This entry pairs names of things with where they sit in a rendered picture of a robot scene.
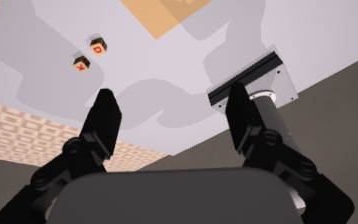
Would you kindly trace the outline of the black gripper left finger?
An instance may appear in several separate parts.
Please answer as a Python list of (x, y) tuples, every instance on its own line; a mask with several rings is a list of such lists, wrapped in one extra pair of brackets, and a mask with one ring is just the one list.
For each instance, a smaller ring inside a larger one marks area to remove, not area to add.
[(121, 120), (112, 90), (100, 89), (79, 137), (67, 140), (62, 153), (39, 168), (0, 210), (0, 224), (45, 224), (46, 211), (68, 182), (107, 172), (103, 163), (114, 154)]

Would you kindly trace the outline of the tan flat mat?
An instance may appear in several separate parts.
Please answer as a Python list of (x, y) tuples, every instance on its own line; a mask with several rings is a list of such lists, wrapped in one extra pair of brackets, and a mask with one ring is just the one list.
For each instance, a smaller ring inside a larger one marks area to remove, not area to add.
[(157, 40), (212, 0), (120, 0)]

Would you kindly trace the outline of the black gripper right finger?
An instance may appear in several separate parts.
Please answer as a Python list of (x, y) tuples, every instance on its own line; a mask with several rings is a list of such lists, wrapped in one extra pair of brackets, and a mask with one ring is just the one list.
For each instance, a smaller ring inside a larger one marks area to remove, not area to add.
[(348, 222), (355, 210), (353, 201), (319, 174), (313, 161), (285, 145), (277, 131), (266, 128), (243, 83), (231, 85), (225, 114), (235, 150), (246, 158), (242, 167), (274, 172), (295, 189), (305, 203), (303, 224)]

